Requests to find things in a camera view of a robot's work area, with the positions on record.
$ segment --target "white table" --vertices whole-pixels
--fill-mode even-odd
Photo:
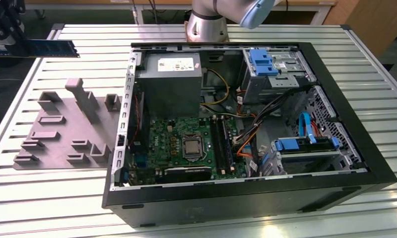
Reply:
[[[228,27],[240,41],[312,42],[397,175],[397,83],[352,31],[339,26]],[[79,59],[38,59],[0,125],[0,238],[390,237],[397,238],[397,183],[324,212],[134,230],[102,209],[106,170],[16,171],[20,149],[46,90],[72,97],[68,77],[98,97],[123,93],[131,42],[182,42],[184,25],[67,25],[50,39],[71,39]]]

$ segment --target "3d printed holder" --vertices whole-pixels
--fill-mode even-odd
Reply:
[[[16,170],[104,168],[115,148],[120,97],[96,98],[83,79],[70,78],[75,98],[43,92],[42,110],[15,158]]]

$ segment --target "motherboard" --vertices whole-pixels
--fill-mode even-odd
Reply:
[[[148,153],[135,155],[139,184],[247,177],[231,145],[234,117],[154,119],[150,126]]]

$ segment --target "cpu socket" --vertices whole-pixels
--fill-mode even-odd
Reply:
[[[196,162],[203,158],[202,136],[199,134],[183,136],[183,157],[190,162]]]

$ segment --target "circuit board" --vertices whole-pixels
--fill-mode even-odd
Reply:
[[[228,136],[232,138],[238,135],[235,118],[224,118],[224,121]],[[186,136],[196,136],[202,140],[203,155],[196,161],[186,159],[186,154],[183,154]],[[155,184],[156,181],[152,177],[159,175],[164,169],[174,167],[211,167],[211,179],[234,179],[247,176],[242,158],[240,161],[236,160],[232,171],[224,174],[218,169],[216,160],[211,134],[211,118],[151,120],[147,165],[144,164],[143,169],[138,171],[138,176],[143,184]]]

